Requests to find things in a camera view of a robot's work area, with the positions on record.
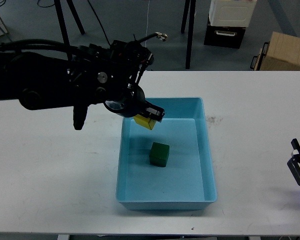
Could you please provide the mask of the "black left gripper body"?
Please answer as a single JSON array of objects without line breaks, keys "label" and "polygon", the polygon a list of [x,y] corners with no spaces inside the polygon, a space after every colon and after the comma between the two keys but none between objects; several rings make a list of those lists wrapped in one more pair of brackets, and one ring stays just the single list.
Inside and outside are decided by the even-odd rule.
[{"label": "black left gripper body", "polygon": [[138,115],[145,105],[145,94],[140,86],[128,88],[117,100],[106,100],[104,102],[107,110],[125,118]]}]

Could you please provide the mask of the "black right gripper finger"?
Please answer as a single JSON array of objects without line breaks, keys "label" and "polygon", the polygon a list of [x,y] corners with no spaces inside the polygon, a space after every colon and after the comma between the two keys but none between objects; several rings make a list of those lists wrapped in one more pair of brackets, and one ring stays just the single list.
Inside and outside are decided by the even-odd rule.
[{"label": "black right gripper finger", "polygon": [[291,158],[287,162],[287,166],[292,173],[296,183],[300,186],[300,144],[296,138],[292,139],[291,145],[293,151]]}]

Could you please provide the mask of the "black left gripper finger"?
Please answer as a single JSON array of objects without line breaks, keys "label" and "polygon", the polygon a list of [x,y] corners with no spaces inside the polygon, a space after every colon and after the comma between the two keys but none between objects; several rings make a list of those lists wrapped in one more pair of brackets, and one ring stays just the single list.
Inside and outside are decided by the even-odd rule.
[{"label": "black left gripper finger", "polygon": [[164,118],[165,110],[162,107],[145,101],[141,105],[141,115],[156,122],[161,122]]}]

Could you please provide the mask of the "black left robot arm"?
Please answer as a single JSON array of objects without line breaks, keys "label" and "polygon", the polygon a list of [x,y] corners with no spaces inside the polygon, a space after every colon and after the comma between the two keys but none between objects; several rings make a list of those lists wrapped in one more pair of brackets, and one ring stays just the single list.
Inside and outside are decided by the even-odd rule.
[{"label": "black left robot arm", "polygon": [[0,101],[17,99],[28,110],[72,107],[76,130],[96,104],[125,118],[160,122],[164,109],[148,102],[139,86],[153,61],[142,39],[115,40],[108,48],[45,39],[2,43]]}]

